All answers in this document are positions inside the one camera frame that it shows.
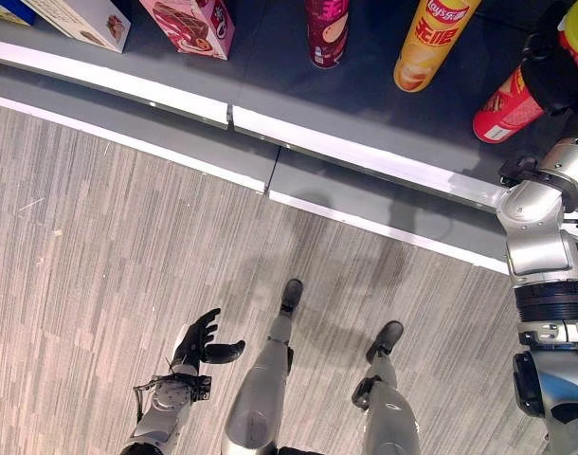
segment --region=pink chip can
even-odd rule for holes
[[[318,67],[336,66],[344,54],[349,1],[306,0],[310,58]]]

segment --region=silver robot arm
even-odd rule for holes
[[[578,252],[561,229],[578,205],[578,137],[560,140],[525,174],[497,209],[519,339],[530,348],[515,355],[515,395],[526,413],[545,419],[551,453],[578,455]]]
[[[134,387],[137,425],[120,455],[171,455],[192,403],[209,399],[211,378],[198,375],[200,362],[229,363],[243,353],[243,341],[208,344],[217,330],[217,325],[210,324],[219,314],[219,309],[211,310],[191,326],[185,324],[173,347],[169,374]],[[143,414],[142,393],[150,390],[150,406]]]

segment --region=robot leg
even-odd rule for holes
[[[389,352],[403,333],[400,322],[390,322],[368,351],[371,366],[352,401],[368,411],[365,455],[419,455],[418,427],[409,403],[397,389]]]
[[[301,282],[285,286],[283,302],[255,365],[247,373],[226,419],[223,455],[272,455],[282,417],[287,375],[291,316],[301,296]]]

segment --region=shelf edge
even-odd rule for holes
[[[228,125],[226,102],[169,87],[160,82],[122,73],[96,64],[0,42],[0,63],[19,66],[113,92],[145,100],[151,106],[189,114],[193,117]]]
[[[268,192],[268,197],[276,202],[294,207],[296,209],[302,209],[309,211],[311,213],[324,216],[332,220],[339,221],[340,223],[345,223],[355,228],[361,228],[369,232],[373,232],[384,237],[389,237],[390,239],[398,240],[400,242],[405,242],[407,244],[418,246],[436,253],[440,253],[444,256],[449,256],[454,259],[459,259],[465,261],[474,266],[484,267],[495,272],[508,275],[508,265],[506,263],[499,261],[494,258],[489,258],[466,249],[458,248],[456,246],[451,246],[438,242],[436,240],[428,239],[421,235],[413,234],[404,230],[397,229],[396,227],[386,226],[380,223],[367,220],[360,216],[351,215],[343,211],[330,209],[328,207],[320,206],[319,204],[314,204],[303,199],[296,198],[284,194],[282,192],[272,191]]]
[[[269,137],[288,149],[311,151],[340,162],[350,163],[378,176],[398,180],[417,190],[495,211],[504,189],[473,177],[454,173],[386,150],[320,133],[287,121],[232,107],[235,128]]]
[[[173,150],[159,147],[144,140],[135,139],[130,136],[125,136],[116,133],[114,131],[93,125],[91,123],[87,123],[85,121],[76,120],[74,118],[70,118],[67,116],[62,116],[60,114],[56,114],[54,112],[47,111],[45,109],[41,109],[38,107],[31,106],[29,104],[24,104],[19,101],[9,100],[2,97],[0,97],[0,106],[22,112],[30,116],[52,121],[54,123],[59,123],[63,126],[74,128],[79,131],[84,131],[85,133],[111,140],[113,142],[125,145],[127,147],[131,147],[133,149],[139,150],[140,152],[144,152],[149,155],[154,155],[163,159],[168,159],[169,161],[181,164],[182,166],[195,169],[202,173],[215,175],[216,177],[223,178],[224,180],[236,183],[238,185],[247,187],[257,192],[265,191],[265,182],[262,182],[255,178],[235,173],[233,171],[228,171],[218,166],[206,163],[205,161],[201,161],[199,159],[195,159],[190,156],[182,155]]]

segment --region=red chip can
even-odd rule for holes
[[[344,55],[350,0],[306,0],[308,47],[312,62],[331,68]]]
[[[569,9],[557,28],[559,43],[578,66],[578,1]],[[497,144],[508,139],[544,110],[535,102],[523,82],[520,66],[475,114],[472,128],[483,142]]]

